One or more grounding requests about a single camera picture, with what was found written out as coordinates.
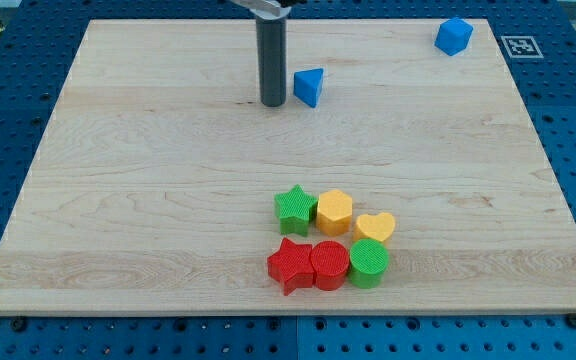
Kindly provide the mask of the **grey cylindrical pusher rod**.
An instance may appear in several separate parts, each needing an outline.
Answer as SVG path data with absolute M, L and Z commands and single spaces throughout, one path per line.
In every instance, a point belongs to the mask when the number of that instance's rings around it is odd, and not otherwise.
M 279 107 L 286 101 L 286 18 L 255 16 L 261 103 Z

